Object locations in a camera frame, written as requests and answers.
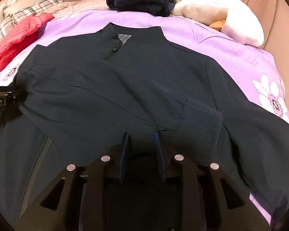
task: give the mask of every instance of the triangular cutout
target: triangular cutout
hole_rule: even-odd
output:
[[[236,192],[234,192],[232,187],[224,179],[221,179],[220,181],[225,194],[227,208],[234,209],[242,207],[244,203],[241,198],[236,194]]]
[[[42,201],[41,206],[51,210],[57,210],[65,180],[60,180],[50,194]]]

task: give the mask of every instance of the white plush fabric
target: white plush fabric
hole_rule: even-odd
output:
[[[258,18],[240,0],[175,0],[172,14],[207,26],[226,20],[221,32],[237,42],[256,47],[264,42],[264,33]]]

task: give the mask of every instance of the orange plush part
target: orange plush part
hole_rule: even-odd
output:
[[[222,27],[224,26],[226,20],[222,20],[222,21],[217,21],[217,22],[214,22],[212,23],[209,27],[210,28],[213,28],[213,29],[216,29],[218,31],[221,31],[222,30]]]

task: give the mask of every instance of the white flower print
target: white flower print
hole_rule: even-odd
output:
[[[284,98],[280,97],[277,99],[279,96],[279,89],[276,82],[273,81],[271,85],[269,85],[268,77],[263,75],[261,77],[261,83],[254,80],[253,84],[261,93],[259,94],[259,101],[262,104],[262,107],[289,123],[289,118],[286,114],[288,109],[285,105]]]

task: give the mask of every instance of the zipper pull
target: zipper pull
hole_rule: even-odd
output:
[[[122,41],[116,46],[113,48],[112,52],[117,52],[119,50],[119,48],[121,48],[123,45]]]

